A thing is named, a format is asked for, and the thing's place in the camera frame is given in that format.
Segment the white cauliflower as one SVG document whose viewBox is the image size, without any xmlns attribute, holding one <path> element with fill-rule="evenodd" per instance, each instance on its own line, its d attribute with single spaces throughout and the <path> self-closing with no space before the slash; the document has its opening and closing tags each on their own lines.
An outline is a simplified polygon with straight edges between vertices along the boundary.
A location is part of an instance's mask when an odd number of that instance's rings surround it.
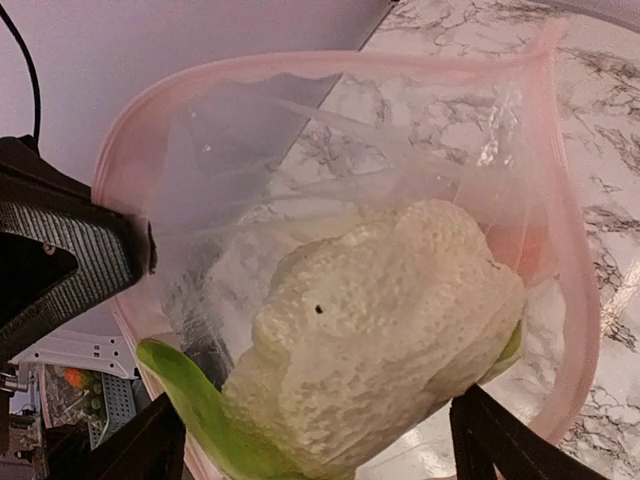
<svg viewBox="0 0 640 480">
<path fill-rule="evenodd" d="M 527 292 L 464 209 L 366 213 L 284 257 L 222 387 L 184 353 L 137 347 L 230 479 L 351 479 L 516 358 Z"/>
</svg>

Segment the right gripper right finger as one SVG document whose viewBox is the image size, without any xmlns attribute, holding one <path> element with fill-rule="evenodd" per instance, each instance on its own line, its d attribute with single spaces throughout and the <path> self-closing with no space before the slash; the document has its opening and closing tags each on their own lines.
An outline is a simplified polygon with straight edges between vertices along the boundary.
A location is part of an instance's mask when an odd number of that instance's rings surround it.
<svg viewBox="0 0 640 480">
<path fill-rule="evenodd" d="M 456 476 L 461 480 L 603 480 L 543 440 L 479 386 L 449 412 Z"/>
</svg>

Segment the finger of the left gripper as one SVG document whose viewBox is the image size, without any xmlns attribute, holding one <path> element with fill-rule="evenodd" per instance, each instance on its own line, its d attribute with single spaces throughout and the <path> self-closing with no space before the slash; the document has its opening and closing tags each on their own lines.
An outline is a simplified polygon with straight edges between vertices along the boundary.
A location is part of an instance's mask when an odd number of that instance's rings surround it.
<svg viewBox="0 0 640 480">
<path fill-rule="evenodd" d="M 42 249 L 1 255 L 1 361 L 125 291 L 148 272 L 148 255 L 108 249 Z"/>
<path fill-rule="evenodd" d="M 29 135 L 1 139 L 1 230 L 125 275 L 151 273 L 157 264 L 149 224 L 94 204 L 90 188 L 44 161 Z"/>
</svg>

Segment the clear zip top bag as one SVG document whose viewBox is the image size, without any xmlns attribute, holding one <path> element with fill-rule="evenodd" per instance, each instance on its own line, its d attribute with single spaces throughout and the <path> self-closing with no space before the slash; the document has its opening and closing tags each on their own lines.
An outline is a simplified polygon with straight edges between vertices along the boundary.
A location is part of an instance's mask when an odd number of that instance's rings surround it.
<svg viewBox="0 0 640 480">
<path fill-rule="evenodd" d="M 114 301 L 150 395 L 167 394 L 138 359 L 141 341 L 172 346 L 222 387 L 251 347 L 284 257 L 366 213 L 441 200 L 479 226 L 549 225 L 556 272 L 524 284 L 516 358 L 472 386 L 559 449 L 593 383 L 600 335 L 558 125 L 553 67 L 565 30 L 549 20 L 527 46 L 485 58 L 244 56 L 184 70 L 136 97 L 105 139 L 92 198 L 146 221 L 156 243 L 155 271 Z M 459 479 L 456 397 L 351 479 Z"/>
</svg>

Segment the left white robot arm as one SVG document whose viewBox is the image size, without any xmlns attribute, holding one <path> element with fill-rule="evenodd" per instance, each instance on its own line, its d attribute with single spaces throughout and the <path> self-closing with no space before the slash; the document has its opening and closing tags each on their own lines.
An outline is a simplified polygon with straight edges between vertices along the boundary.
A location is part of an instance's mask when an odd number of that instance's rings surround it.
<svg viewBox="0 0 640 480">
<path fill-rule="evenodd" d="M 157 261 L 149 226 L 94 204 L 88 186 L 1 140 L 1 360 L 136 376 L 119 333 L 69 322 L 138 283 Z"/>
</svg>

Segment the red bell pepper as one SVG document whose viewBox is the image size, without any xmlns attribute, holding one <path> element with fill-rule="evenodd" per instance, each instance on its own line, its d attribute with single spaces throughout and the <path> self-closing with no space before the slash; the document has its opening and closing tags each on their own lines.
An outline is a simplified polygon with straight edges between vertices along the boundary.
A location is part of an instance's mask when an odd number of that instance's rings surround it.
<svg viewBox="0 0 640 480">
<path fill-rule="evenodd" d="M 522 224 L 480 223 L 494 259 L 510 267 L 527 287 L 540 284 L 556 272 L 556 256 L 547 222 Z"/>
</svg>

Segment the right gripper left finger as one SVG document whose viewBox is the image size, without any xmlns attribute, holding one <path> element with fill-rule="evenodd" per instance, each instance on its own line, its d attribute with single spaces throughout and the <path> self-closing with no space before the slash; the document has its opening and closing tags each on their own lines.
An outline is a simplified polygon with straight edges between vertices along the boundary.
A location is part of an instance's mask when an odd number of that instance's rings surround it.
<svg viewBox="0 0 640 480">
<path fill-rule="evenodd" d="M 180 479 L 186 430 L 167 395 L 152 401 L 105 443 L 69 454 L 50 479 Z"/>
</svg>

